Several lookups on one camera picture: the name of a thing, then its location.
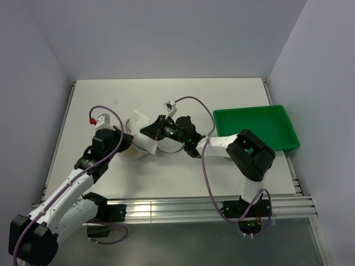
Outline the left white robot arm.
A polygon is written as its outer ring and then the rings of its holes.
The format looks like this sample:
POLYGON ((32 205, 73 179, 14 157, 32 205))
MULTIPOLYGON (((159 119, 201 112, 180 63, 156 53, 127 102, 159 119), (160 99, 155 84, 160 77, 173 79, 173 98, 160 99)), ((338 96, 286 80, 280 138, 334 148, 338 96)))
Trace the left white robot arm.
POLYGON ((132 141, 133 136, 117 127, 96 131, 92 144, 60 187, 28 215, 19 214, 12 220, 8 252, 13 265, 20 260, 31 265, 48 265, 61 244, 83 224, 110 227, 124 220, 124 211, 114 220, 108 200, 86 191, 108 170, 113 156, 127 150, 132 141))

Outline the green plastic bin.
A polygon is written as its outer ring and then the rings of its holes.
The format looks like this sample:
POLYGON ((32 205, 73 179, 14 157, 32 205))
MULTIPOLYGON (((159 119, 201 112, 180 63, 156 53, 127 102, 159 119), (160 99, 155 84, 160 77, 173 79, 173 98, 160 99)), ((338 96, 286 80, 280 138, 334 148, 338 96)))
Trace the green plastic bin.
POLYGON ((297 134, 282 105, 220 109, 213 112, 219 136, 243 129, 252 131, 274 151, 292 151, 300 147, 297 134))

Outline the aluminium mounting rail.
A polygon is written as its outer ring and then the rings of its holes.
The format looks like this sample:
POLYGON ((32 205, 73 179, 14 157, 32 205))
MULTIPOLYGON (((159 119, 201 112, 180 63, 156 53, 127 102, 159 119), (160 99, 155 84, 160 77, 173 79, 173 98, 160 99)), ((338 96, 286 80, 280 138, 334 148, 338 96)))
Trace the aluminium mounting rail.
MULTIPOLYGON (((171 199, 109 199, 108 204, 125 204, 126 224, 221 222, 209 197, 171 199)), ((318 216, 311 196, 273 196, 273 219, 315 218, 318 216)))

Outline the white garments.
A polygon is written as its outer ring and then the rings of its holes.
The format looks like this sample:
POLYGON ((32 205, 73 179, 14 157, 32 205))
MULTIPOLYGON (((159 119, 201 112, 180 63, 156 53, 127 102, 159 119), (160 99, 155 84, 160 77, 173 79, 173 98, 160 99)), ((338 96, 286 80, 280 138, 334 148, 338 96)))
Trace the white garments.
POLYGON ((148 154, 156 154, 158 142, 140 132, 141 129, 150 126, 152 123, 148 116, 137 110, 134 110, 132 116, 125 120, 124 132, 133 136, 130 147, 123 152, 127 159, 137 160, 148 154))

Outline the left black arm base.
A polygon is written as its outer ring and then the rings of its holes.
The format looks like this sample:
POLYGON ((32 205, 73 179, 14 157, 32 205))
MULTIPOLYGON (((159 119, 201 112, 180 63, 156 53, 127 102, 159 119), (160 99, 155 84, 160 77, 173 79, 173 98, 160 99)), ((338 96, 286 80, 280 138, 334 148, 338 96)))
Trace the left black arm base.
POLYGON ((125 204, 99 205, 97 214, 89 222, 115 223, 124 222, 126 216, 125 204))

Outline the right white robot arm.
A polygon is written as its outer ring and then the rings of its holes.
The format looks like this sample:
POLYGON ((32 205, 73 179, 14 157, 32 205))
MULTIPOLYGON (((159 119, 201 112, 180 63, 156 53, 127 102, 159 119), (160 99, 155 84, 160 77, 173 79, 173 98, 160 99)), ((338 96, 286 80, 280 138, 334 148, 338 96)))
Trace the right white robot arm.
POLYGON ((208 137, 196 131, 191 117, 181 116, 175 121, 160 115, 140 133, 160 141, 168 138, 183 144, 184 151, 192 158, 229 157, 245 177, 240 210, 246 216, 258 211, 258 200, 263 193, 263 178, 271 168, 275 152, 252 131, 243 129, 238 134, 208 137))

